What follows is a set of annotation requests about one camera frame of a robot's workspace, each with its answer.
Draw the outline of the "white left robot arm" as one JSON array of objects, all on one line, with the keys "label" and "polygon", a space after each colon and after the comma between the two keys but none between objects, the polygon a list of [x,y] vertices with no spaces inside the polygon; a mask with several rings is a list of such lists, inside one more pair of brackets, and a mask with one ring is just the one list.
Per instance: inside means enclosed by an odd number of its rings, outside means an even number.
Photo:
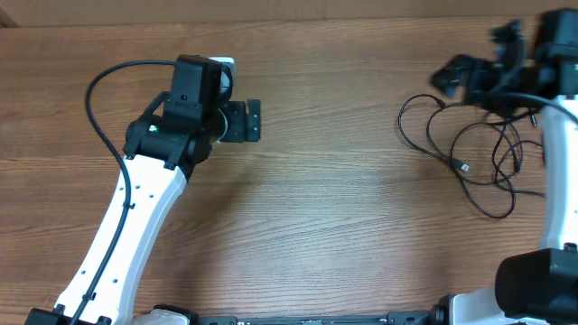
[{"label": "white left robot arm", "polygon": [[237,66],[230,57],[181,55],[168,64],[170,89],[130,123],[121,152],[95,129],[120,167],[114,195],[69,285],[52,309],[31,309],[27,325],[198,323],[195,312],[168,304],[135,316],[137,288],[196,165],[214,144],[259,141],[261,102],[232,100]]}]

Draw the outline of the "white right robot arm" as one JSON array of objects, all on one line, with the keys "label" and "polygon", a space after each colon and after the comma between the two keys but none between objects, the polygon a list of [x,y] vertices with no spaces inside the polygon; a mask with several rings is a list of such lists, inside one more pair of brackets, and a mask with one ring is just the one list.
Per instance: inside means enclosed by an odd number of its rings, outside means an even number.
[{"label": "white right robot arm", "polygon": [[438,324],[575,324],[577,322],[577,12],[539,17],[528,51],[513,21],[492,32],[494,61],[457,55],[431,77],[445,96],[514,121],[541,116],[546,167],[545,219],[538,249],[504,259],[495,282],[438,307]]}]

